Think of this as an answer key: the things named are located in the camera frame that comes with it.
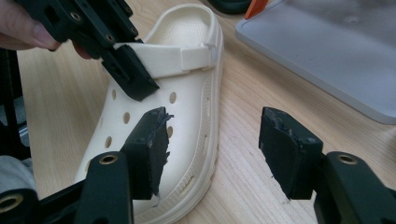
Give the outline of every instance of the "human hand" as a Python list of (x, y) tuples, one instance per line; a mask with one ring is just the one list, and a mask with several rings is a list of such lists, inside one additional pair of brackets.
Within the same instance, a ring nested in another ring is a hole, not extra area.
[[(57, 49), (60, 45), (21, 5), (13, 0), (0, 0), (0, 48)], [(75, 43), (74, 46), (82, 58), (91, 58), (82, 47)]]

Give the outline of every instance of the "shoe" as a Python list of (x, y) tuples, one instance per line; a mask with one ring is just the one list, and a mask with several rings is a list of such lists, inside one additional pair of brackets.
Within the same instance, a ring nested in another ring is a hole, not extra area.
[(163, 167), (160, 199), (134, 200), (134, 221), (172, 223), (204, 197), (215, 171), (223, 36), (208, 7), (187, 4), (164, 12), (144, 42), (127, 45), (160, 88), (137, 102), (109, 77), (102, 116), (76, 182), (85, 178), (93, 157), (121, 149), (144, 113), (165, 106), (175, 117), (167, 121), (170, 156)]

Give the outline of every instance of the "wooden table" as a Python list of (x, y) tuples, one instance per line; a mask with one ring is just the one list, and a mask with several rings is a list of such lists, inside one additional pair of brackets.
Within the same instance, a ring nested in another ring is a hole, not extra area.
[[(192, 0), (134, 0), (132, 21), (145, 36), (169, 7)], [(313, 201), (289, 201), (258, 149), (263, 106), (290, 113), (324, 142), (364, 159), (396, 189), (396, 126), (377, 123), (236, 39), (241, 15), (218, 13), (225, 58), (220, 96), (219, 157), (212, 185), (178, 223), (315, 223)], [(98, 61), (83, 60), (70, 43), (56, 52), (19, 52), (37, 192), (73, 184), (105, 100)]]

